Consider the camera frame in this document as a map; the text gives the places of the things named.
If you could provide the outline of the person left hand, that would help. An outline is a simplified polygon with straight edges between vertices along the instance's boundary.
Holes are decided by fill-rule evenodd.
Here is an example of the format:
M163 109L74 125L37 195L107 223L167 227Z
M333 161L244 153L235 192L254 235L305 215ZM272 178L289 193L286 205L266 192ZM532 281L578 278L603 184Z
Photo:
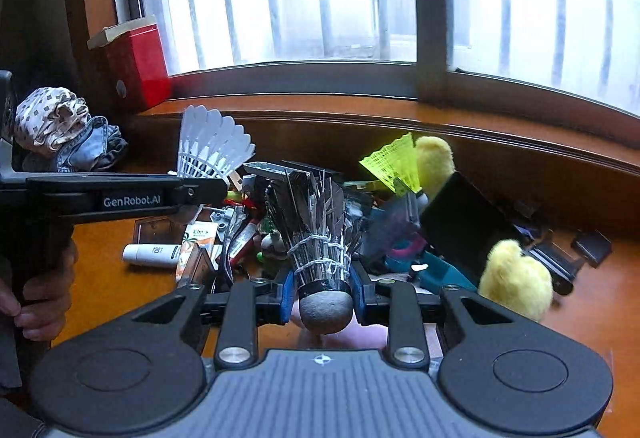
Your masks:
M13 319L26 340L50 342L62 332L66 312L72 304L70 287L75 279L76 262L77 247L70 240L50 273L25 284L24 304L17 300L9 284L1 278L1 313Z

